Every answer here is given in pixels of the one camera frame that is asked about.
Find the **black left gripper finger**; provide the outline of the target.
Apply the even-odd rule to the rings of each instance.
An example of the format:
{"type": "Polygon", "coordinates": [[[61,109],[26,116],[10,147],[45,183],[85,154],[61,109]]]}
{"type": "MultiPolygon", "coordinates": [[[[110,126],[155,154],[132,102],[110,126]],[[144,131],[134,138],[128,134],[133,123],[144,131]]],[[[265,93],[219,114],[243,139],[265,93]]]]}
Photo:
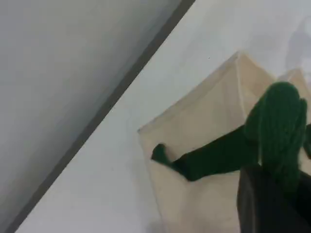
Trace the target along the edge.
{"type": "Polygon", "coordinates": [[[294,200],[259,166],[240,170],[237,211],[242,233],[309,233],[311,177],[302,172],[294,200]]]}

